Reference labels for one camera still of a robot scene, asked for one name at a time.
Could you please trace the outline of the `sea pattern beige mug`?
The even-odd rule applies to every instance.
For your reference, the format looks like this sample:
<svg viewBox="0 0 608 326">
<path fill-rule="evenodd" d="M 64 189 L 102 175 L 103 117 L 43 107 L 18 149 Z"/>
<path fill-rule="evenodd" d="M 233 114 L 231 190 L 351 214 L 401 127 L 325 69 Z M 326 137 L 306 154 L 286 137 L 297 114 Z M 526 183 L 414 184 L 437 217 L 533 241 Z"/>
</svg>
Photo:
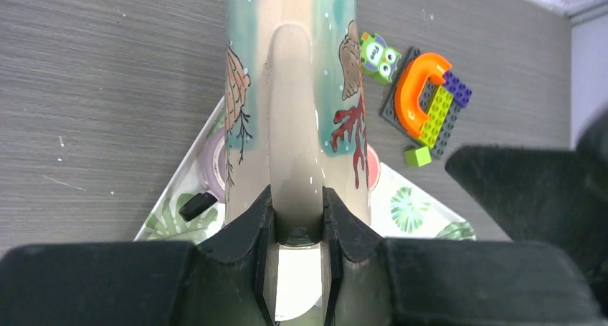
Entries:
<svg viewBox="0 0 608 326">
<path fill-rule="evenodd" d="M 275 318 L 321 298 L 322 190 L 371 222 L 356 0 L 227 0 L 226 222 L 270 188 Z"/>
</svg>

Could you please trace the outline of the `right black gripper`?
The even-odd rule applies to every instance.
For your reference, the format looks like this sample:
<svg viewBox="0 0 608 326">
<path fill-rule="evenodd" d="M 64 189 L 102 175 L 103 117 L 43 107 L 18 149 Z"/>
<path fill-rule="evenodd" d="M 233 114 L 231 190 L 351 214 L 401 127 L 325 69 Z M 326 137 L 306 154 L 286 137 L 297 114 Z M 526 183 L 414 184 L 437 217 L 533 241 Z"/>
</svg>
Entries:
<svg viewBox="0 0 608 326">
<path fill-rule="evenodd" d="M 573 150 L 464 145 L 445 170 L 512 240 L 564 250 L 607 311 L 607 111 Z"/>
</svg>

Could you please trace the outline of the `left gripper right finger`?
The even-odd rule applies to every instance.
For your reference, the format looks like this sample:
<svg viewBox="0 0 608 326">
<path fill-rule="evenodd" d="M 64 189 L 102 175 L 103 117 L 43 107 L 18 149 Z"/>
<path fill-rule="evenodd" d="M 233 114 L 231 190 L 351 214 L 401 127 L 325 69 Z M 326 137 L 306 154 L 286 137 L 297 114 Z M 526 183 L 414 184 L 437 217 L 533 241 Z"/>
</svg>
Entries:
<svg viewBox="0 0 608 326">
<path fill-rule="evenodd" d="M 326 325 L 605 325 L 548 244 L 384 238 L 323 190 Z"/>
</svg>

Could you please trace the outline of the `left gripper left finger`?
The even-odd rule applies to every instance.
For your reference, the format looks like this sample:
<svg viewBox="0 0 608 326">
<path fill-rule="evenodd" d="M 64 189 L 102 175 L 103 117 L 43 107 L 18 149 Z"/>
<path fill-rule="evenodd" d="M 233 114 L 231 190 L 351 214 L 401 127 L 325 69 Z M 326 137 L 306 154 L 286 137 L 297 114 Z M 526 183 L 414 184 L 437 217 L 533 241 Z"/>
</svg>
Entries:
<svg viewBox="0 0 608 326">
<path fill-rule="evenodd" d="M 270 190 L 201 244 L 30 244 L 1 259 L 3 325 L 273 325 Z"/>
</svg>

